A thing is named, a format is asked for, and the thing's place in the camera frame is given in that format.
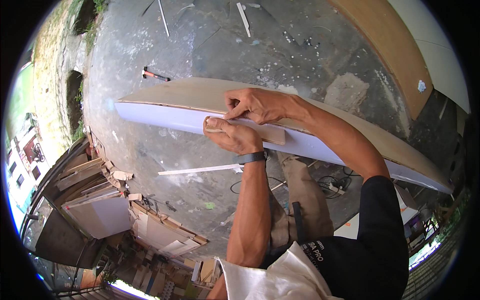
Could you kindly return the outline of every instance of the window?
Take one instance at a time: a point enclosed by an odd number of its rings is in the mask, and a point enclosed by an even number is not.
[[[12,166],[10,167],[10,173],[13,174],[13,170],[17,167],[17,163],[13,162]]]
[[[32,170],[32,175],[35,178],[35,180],[40,177],[40,170],[38,170],[38,166],[35,166],[35,168]]]
[[[24,182],[24,177],[22,176],[22,174],[20,174],[20,176],[17,179],[18,187],[21,187],[23,182]]]

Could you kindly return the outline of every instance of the man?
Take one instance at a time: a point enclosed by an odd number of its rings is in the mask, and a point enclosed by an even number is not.
[[[204,134],[247,162],[227,259],[221,260],[224,274],[207,298],[400,299],[408,280],[407,242],[394,186],[375,147],[347,122],[296,95],[247,88],[225,92],[225,100],[224,120],[205,119]],[[251,155],[264,150],[260,136],[247,126],[226,121],[240,116],[258,124],[295,120],[363,177],[356,240],[333,236],[325,196],[306,165],[280,152],[290,213],[278,215],[279,205],[269,201],[265,160]],[[207,132],[207,124],[224,132]],[[298,205],[300,219],[292,213]],[[283,228],[286,237],[278,235]],[[298,245],[300,236],[305,240]],[[266,270],[259,269],[274,248],[281,249],[279,240],[288,250]]]

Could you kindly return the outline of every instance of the hammer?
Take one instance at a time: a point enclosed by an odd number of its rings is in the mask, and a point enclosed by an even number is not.
[[[142,70],[142,77],[147,78],[146,76],[155,77],[155,78],[158,78],[158,79],[163,80],[163,81],[170,81],[170,78],[147,72],[147,67],[144,67],[144,69]]]

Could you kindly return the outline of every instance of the khaki pants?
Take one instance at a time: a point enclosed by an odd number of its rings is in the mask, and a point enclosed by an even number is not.
[[[297,240],[297,228],[293,213],[293,202],[300,203],[305,240],[316,240],[333,236],[333,222],[330,219],[325,194],[308,173],[307,165],[293,156],[277,151],[278,160],[288,184],[288,211],[283,208],[270,192],[272,233],[271,247],[277,248]]]

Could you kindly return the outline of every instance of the white cloth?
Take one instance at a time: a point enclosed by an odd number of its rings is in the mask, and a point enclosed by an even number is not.
[[[297,242],[266,270],[219,261],[229,300],[341,299],[332,296],[325,279]]]

